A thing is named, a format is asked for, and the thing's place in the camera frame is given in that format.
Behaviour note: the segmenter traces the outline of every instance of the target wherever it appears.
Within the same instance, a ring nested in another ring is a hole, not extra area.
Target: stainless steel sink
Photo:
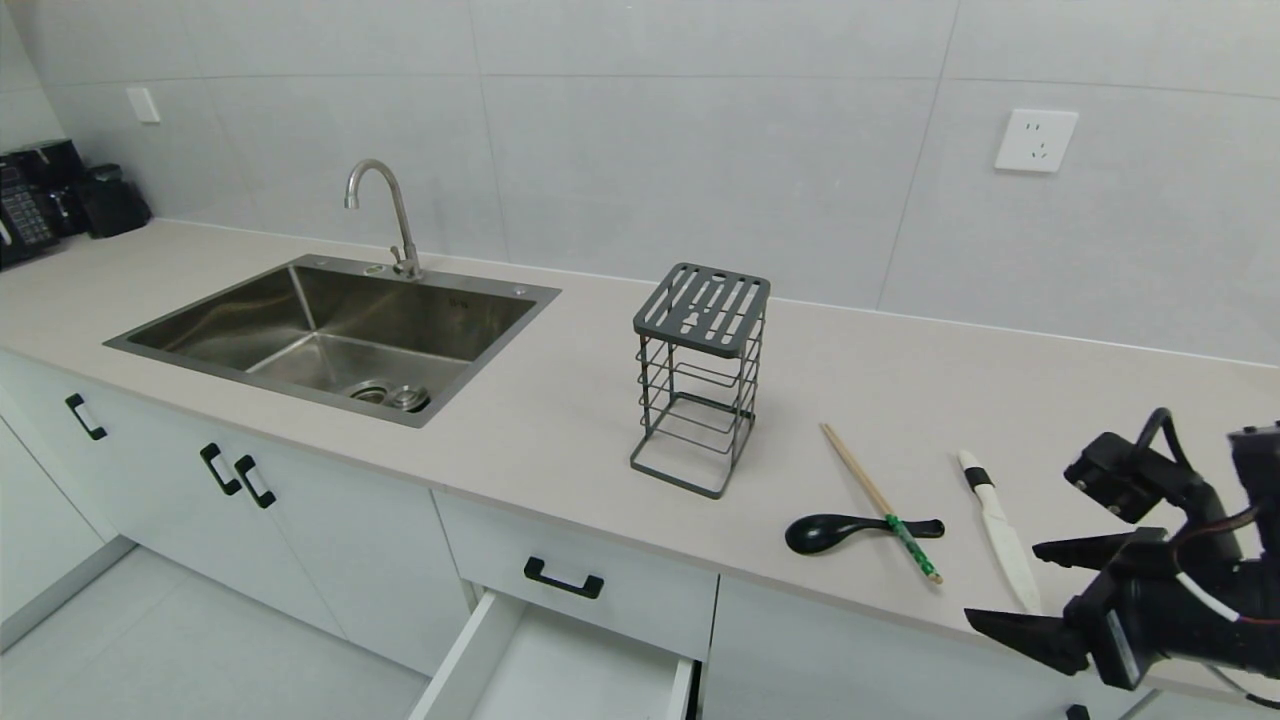
[[[106,346],[420,428],[558,293],[305,255]]]

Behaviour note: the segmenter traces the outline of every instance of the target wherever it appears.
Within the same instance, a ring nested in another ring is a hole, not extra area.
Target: cable
[[[1156,439],[1156,433],[1161,429],[1165,430],[1165,441],[1169,443],[1169,451],[1174,455],[1174,461],[1194,471],[1190,460],[1183,452],[1183,443],[1178,441],[1178,430],[1174,429],[1174,414],[1167,407],[1156,407],[1151,416],[1147,418],[1147,424],[1142,427],[1138,439],[1133,443],[1129,460],[1137,461],[1143,452],[1151,450],[1151,443]]]
[[[1254,705],[1261,705],[1262,707],[1267,707],[1270,710],[1280,710],[1280,702],[1276,702],[1274,700],[1267,700],[1265,697],[1260,697],[1260,696],[1256,696],[1256,694],[1251,693],[1249,688],[1245,688],[1244,685],[1242,685],[1240,683],[1238,683],[1235,680],[1235,678],[1228,675],[1221,669],[1219,669],[1219,667],[1216,667],[1213,665],[1206,665],[1206,664],[1201,664],[1201,667],[1208,670],[1210,674],[1212,674],[1219,680],[1222,680],[1222,683],[1225,683],[1226,687],[1231,688],[1233,691],[1235,691],[1239,694],[1243,694],[1244,700],[1247,700],[1247,701],[1249,701],[1249,702],[1252,702]]]
[[[1174,569],[1176,570],[1174,579],[1178,580],[1178,583],[1181,584],[1184,588],[1187,588],[1187,592],[1192,593],[1196,597],[1196,600],[1201,601],[1201,603],[1204,607],[1208,607],[1215,614],[1225,619],[1228,623],[1248,623],[1251,625],[1280,625],[1280,618],[1249,618],[1247,615],[1240,615],[1239,612],[1229,607],[1226,603],[1210,594],[1208,591],[1202,588],[1199,583],[1196,582],[1194,578],[1188,575],[1183,570],[1181,562],[1178,561],[1178,552],[1181,550],[1184,544],[1196,538],[1235,532],[1239,530],[1240,528],[1251,525],[1254,520],[1257,520],[1258,512],[1261,510],[1262,509],[1258,506],[1245,507],[1243,511],[1236,512],[1230,518],[1224,518],[1221,520],[1216,520],[1213,523],[1208,523],[1207,525],[1196,528],[1193,532],[1178,538],[1178,541],[1175,541],[1171,546]]]

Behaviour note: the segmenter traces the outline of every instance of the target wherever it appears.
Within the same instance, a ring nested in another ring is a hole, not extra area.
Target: knife
[[[960,460],[965,480],[969,482],[969,489],[978,496],[978,502],[982,503],[982,523],[987,528],[991,548],[996,552],[996,560],[1000,561],[1000,569],[1005,571],[1005,578],[1014,588],[1014,594],[1018,596],[1027,612],[1043,615],[1039,589],[1036,587],[1032,566],[1027,561],[1027,552],[1023,551],[1023,543],[1018,539],[1014,527],[1005,518],[1005,510],[1000,506],[1000,498],[996,497],[995,483],[991,482],[987,470],[972,452],[961,450],[956,457]]]

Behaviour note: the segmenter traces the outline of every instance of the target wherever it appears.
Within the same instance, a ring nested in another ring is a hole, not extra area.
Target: black spoon
[[[902,521],[908,532],[916,538],[941,538],[947,532],[942,520]],[[800,555],[815,555],[831,550],[858,530],[890,530],[888,523],[874,518],[854,518],[852,515],[819,514],[800,518],[787,528],[787,547]]]

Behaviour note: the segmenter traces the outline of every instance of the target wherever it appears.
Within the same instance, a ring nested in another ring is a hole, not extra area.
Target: wire rack
[[[634,469],[724,495],[755,427],[768,296],[763,278],[691,263],[671,269],[635,316],[644,437]]]

